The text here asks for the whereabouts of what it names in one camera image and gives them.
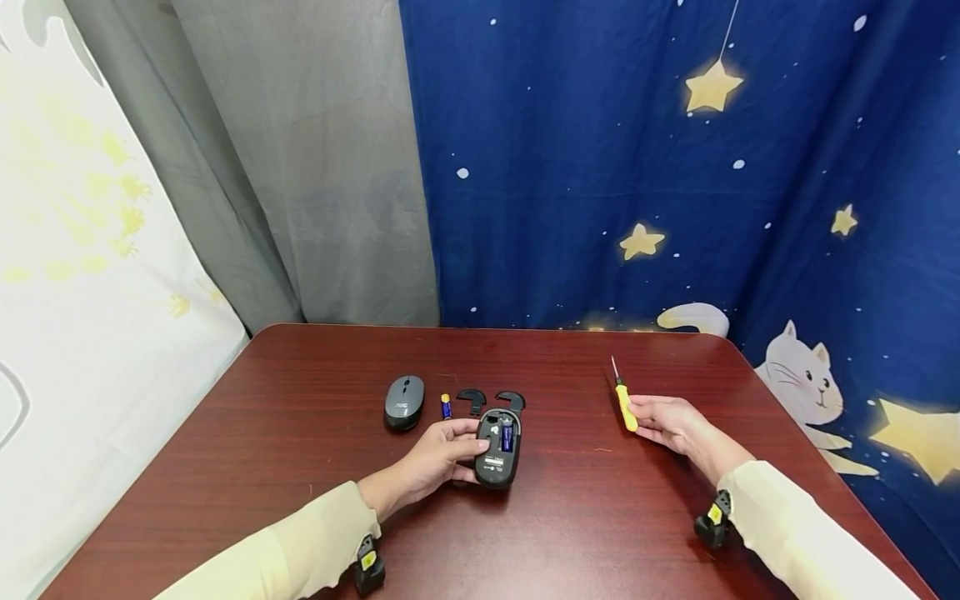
hand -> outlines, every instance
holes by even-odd
[[[683,398],[668,396],[630,396],[628,410],[636,417],[636,434],[665,445],[678,454],[689,456],[692,439],[709,422]]]
[[[689,457],[714,487],[726,473],[755,460],[683,398],[630,396],[627,409],[636,417],[638,436]]]
[[[357,486],[367,506],[381,522],[400,508],[424,499],[451,479],[476,483],[472,468],[458,461],[483,454],[489,440],[477,440],[479,421],[442,420],[433,423],[396,464],[365,477]]]
[[[442,420],[430,425],[420,440],[396,464],[404,480],[408,504],[435,492],[451,479],[476,483],[472,468],[458,461],[483,454],[490,440],[477,440],[476,419]]]

cat ear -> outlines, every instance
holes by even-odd
[[[813,347],[813,353],[820,359],[820,362],[827,365],[827,368],[830,368],[830,355],[827,352],[827,347],[824,346],[824,343],[821,342]]]

wooden table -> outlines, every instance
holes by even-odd
[[[790,597],[739,539],[712,554],[697,541],[693,518],[712,490],[684,458],[623,428],[611,354],[632,392],[688,398],[933,597],[726,340],[298,324],[253,339],[44,598],[152,597],[310,498],[388,466],[440,418],[441,393],[469,387],[526,396],[516,481],[506,493],[447,485],[392,517],[375,597]],[[390,434],[384,395],[407,373],[426,384],[424,416]],[[466,417],[469,404],[453,410]],[[345,577],[321,596],[355,592]]]

beige sleeve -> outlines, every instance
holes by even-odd
[[[156,600],[305,598],[337,585],[367,534],[380,537],[376,513],[347,482],[201,564]]]
[[[893,572],[769,463],[751,461],[720,479],[744,544],[801,600],[916,598]]]

gray computer mouse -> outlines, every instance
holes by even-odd
[[[415,375],[403,375],[387,392],[383,422],[393,431],[406,431],[417,425],[422,409],[423,380]]]

